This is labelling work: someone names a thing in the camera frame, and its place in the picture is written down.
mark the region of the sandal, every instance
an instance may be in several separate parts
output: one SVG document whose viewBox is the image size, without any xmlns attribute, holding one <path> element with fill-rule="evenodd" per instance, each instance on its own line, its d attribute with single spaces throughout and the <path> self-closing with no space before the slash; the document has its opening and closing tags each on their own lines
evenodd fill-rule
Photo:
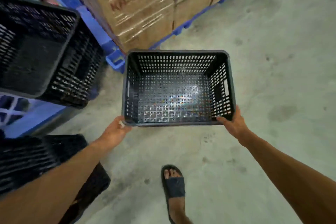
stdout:
<svg viewBox="0 0 336 224">
<path fill-rule="evenodd" d="M 165 170 L 173 169 L 176 172 L 181 175 L 181 177 L 169 177 L 168 179 L 164 176 Z M 174 165 L 165 165 L 161 169 L 161 179 L 162 179 L 162 186 L 163 190 L 165 191 L 166 195 L 166 202 L 167 202 L 167 210 L 168 210 L 168 217 L 171 224 L 175 224 L 175 222 L 170 218 L 169 214 L 169 204 L 168 200 L 173 197 L 185 197 L 186 191 L 185 191 L 185 185 L 184 185 L 184 177 L 182 175 L 182 172 Z"/>
</svg>

